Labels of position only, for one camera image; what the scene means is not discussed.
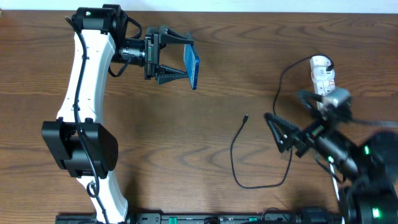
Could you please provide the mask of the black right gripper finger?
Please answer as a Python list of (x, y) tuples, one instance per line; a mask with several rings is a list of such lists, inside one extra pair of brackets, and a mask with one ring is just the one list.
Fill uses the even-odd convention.
[(321, 95), (307, 90), (299, 90), (297, 96), (306, 109), (308, 109), (311, 117), (320, 117), (322, 115), (321, 112), (311, 103), (311, 101), (321, 102)]
[(298, 126), (272, 113), (265, 113), (264, 118), (280, 153), (288, 151), (299, 142)]

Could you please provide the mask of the white power strip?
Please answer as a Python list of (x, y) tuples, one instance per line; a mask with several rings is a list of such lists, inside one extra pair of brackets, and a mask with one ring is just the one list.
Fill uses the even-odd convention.
[(315, 67), (311, 72), (314, 91), (318, 95), (327, 95), (335, 89), (335, 71), (326, 71), (326, 67)]

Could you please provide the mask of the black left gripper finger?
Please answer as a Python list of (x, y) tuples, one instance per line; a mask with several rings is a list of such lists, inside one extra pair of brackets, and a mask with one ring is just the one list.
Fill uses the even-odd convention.
[(158, 85), (187, 77), (187, 72), (167, 65), (161, 65), (155, 72), (155, 79)]
[(159, 27), (159, 45), (161, 47), (167, 44), (193, 44), (194, 40), (187, 35), (180, 35), (178, 32), (162, 25)]

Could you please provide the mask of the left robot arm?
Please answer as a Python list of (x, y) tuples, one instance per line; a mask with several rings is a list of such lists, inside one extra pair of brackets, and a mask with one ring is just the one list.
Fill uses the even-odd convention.
[(198, 80), (199, 59), (189, 33), (168, 26), (140, 29), (127, 37), (133, 22), (120, 6), (81, 7), (67, 18), (74, 31), (75, 54), (68, 90), (57, 117), (42, 125), (42, 137), (55, 162), (84, 186), (95, 213), (58, 215), (57, 223), (134, 223), (116, 177), (117, 139), (105, 128), (103, 101), (111, 64), (137, 65), (158, 84)]

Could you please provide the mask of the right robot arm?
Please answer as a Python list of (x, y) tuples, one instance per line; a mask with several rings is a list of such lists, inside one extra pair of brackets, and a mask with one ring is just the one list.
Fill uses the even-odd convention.
[(361, 145), (339, 132), (341, 122), (354, 119), (348, 90), (336, 88), (327, 95), (298, 92), (313, 123), (305, 129), (272, 113), (264, 118), (280, 152), (295, 147), (298, 157), (314, 149), (351, 186), (339, 191), (339, 208), (346, 223), (397, 223), (397, 133), (380, 131)]

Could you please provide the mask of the blue screen Galaxy smartphone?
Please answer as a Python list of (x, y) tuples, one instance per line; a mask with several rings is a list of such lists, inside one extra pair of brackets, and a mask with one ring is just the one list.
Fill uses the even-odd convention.
[(185, 44), (183, 62), (192, 90), (197, 89), (200, 58), (193, 44)]

